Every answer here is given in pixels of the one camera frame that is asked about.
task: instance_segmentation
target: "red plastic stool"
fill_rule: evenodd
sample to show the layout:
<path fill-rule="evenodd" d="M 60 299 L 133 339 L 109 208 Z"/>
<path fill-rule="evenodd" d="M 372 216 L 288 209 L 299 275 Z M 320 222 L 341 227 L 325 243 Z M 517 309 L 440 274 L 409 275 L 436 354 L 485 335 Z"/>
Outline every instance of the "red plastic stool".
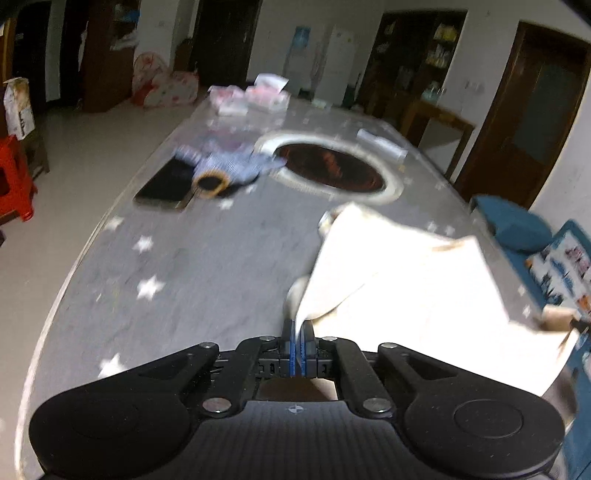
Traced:
<path fill-rule="evenodd" d="M 20 143 L 14 135 L 0 140 L 0 216 L 16 210 L 23 222 L 31 219 L 31 193 L 37 193 L 37 187 Z"/>

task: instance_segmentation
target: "smartphone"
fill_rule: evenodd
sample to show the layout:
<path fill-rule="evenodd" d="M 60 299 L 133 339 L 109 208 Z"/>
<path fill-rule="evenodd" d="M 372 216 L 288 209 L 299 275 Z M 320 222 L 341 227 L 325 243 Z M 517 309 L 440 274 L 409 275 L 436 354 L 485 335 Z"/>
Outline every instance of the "smartphone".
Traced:
<path fill-rule="evenodd" d="M 148 180 L 134 200 L 142 205 L 184 209 L 193 197 L 193 169 L 182 160 L 170 159 Z"/>

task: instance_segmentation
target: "refrigerator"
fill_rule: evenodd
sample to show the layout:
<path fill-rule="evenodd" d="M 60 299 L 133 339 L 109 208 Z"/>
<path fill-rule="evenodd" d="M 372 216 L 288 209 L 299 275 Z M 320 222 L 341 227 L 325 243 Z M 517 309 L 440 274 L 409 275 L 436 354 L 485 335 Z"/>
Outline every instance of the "refrigerator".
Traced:
<path fill-rule="evenodd" d="M 327 30 L 318 46 L 311 75 L 315 99 L 325 100 L 336 106 L 343 103 L 355 50 L 355 38 L 351 32 L 339 27 Z"/>

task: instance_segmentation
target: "gray tabletop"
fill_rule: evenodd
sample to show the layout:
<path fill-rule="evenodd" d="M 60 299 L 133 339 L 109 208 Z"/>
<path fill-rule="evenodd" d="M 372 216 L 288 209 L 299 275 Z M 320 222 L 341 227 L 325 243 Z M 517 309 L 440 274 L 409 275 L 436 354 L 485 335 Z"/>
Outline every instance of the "gray tabletop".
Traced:
<path fill-rule="evenodd" d="M 212 138 L 254 144 L 275 130 L 357 142 L 359 128 L 410 150 L 402 164 L 381 153 L 387 168 L 403 181 L 404 191 L 396 201 L 372 207 L 396 222 L 453 238 L 476 235 L 509 316 L 533 322 L 539 311 L 484 223 L 389 125 L 300 100 L 292 100 L 284 116 L 220 119 L 204 102 L 147 160 L 74 271 L 37 366 L 27 422 L 44 400 L 96 380 L 101 371 L 132 368 L 204 340 L 233 349 L 244 338 L 280 334 L 285 295 L 316 259 L 321 244 L 318 221 L 343 199 L 301 192 L 262 177 L 230 201 L 193 199 L 182 212 L 135 204 L 134 194 L 171 158 L 175 146 L 198 147 Z M 148 284 L 157 290 L 152 290 L 153 297 L 145 288 L 138 298 L 138 286 L 154 276 Z M 21 467 L 27 478 L 40 473 L 26 431 Z"/>

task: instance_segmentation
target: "white floor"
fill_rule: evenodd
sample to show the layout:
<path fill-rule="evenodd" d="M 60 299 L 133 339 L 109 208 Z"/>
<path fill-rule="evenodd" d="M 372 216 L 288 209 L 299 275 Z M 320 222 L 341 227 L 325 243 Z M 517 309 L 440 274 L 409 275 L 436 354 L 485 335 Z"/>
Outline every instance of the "white floor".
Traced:
<path fill-rule="evenodd" d="M 194 107 L 52 111 L 41 127 L 51 172 L 34 217 L 0 226 L 0 478 L 15 478 L 14 431 L 35 343 L 67 273 L 105 211 Z"/>

